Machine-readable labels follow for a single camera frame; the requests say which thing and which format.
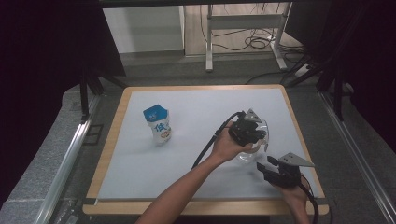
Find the metal stand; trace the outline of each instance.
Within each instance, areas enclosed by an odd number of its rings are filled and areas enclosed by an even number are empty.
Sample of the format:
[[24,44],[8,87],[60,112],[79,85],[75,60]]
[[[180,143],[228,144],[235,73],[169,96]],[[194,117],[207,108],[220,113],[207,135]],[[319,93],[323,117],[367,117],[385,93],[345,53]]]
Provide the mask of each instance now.
[[286,3],[282,14],[213,16],[212,5],[207,6],[206,72],[213,71],[212,30],[277,28],[271,49],[281,70],[288,67],[279,51],[279,42],[285,29],[291,3]]

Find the black curtain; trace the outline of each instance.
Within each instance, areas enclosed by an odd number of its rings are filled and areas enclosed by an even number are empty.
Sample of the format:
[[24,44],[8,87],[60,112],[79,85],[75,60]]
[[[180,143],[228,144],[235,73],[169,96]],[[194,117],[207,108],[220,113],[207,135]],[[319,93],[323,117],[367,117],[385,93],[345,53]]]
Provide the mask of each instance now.
[[47,136],[64,92],[83,72],[125,74],[101,8],[4,1],[0,27],[2,203]]
[[[368,1],[332,1],[324,36],[340,30],[335,41],[321,48],[326,58],[353,10]],[[351,84],[354,93],[351,102],[372,127],[396,152],[396,1],[371,1],[353,36],[342,53],[341,65],[345,82]]]

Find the hand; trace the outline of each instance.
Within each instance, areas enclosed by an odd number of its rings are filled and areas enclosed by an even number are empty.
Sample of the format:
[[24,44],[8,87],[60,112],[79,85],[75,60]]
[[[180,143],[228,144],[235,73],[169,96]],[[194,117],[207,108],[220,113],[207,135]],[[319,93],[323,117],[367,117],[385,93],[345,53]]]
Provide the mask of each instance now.
[[253,146],[253,144],[247,144],[241,147],[231,138],[228,130],[232,124],[233,122],[230,121],[226,125],[226,128],[219,134],[213,145],[212,153],[209,156],[215,158],[220,163],[232,160],[239,153],[251,150]]
[[[309,189],[308,182],[306,182],[305,178],[301,177],[301,182],[307,189]],[[271,185],[283,194],[284,200],[288,204],[288,206],[306,206],[306,200],[308,197],[306,196],[305,192],[300,189],[300,187],[296,186],[294,188],[284,189],[274,184]]]
[[[309,189],[309,184],[304,177],[301,177],[301,182],[307,189]],[[306,213],[307,196],[305,192],[303,192],[303,190],[298,186],[290,189],[284,189],[274,184],[272,184],[272,186],[283,194],[283,199],[289,206],[295,223],[309,223],[308,214]]]

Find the wooden frame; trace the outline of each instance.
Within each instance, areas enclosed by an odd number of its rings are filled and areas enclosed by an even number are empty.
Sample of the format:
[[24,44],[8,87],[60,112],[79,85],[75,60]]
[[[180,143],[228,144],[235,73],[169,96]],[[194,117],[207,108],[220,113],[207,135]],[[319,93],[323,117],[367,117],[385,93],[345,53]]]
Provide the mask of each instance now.
[[[137,201],[98,201],[97,196],[106,176],[108,165],[115,145],[117,144],[120,127],[129,104],[129,100],[135,91],[196,91],[196,90],[248,90],[248,89],[281,89],[285,102],[288,106],[291,119],[293,120],[299,139],[302,143],[304,154],[308,161],[311,161],[306,148],[303,135],[294,116],[291,104],[285,89],[281,85],[233,85],[233,86],[168,86],[168,87],[129,87],[124,90],[120,99],[120,104],[113,119],[107,140],[98,162],[95,174],[92,178],[91,186],[87,193],[87,201],[91,199],[91,204],[84,203],[83,211],[88,215],[140,215],[149,206],[150,202]],[[318,186],[319,199],[325,199],[323,189],[318,181],[318,176],[314,168],[311,168],[312,175]],[[320,204],[319,214],[325,215],[329,212],[329,205]],[[313,214],[314,209],[311,203],[307,204],[308,214]],[[189,202],[181,215],[285,215],[289,214],[289,208],[282,199],[278,200],[248,200],[248,201],[207,201]]]

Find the forearm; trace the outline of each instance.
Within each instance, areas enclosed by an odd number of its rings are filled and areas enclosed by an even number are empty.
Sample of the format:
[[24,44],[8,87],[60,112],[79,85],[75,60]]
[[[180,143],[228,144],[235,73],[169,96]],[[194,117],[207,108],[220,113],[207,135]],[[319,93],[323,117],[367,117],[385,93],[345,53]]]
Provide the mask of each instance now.
[[221,161],[209,157],[166,189],[136,223],[172,223]]
[[309,217],[306,213],[306,203],[304,204],[290,204],[289,209],[293,215],[295,224],[309,224]]

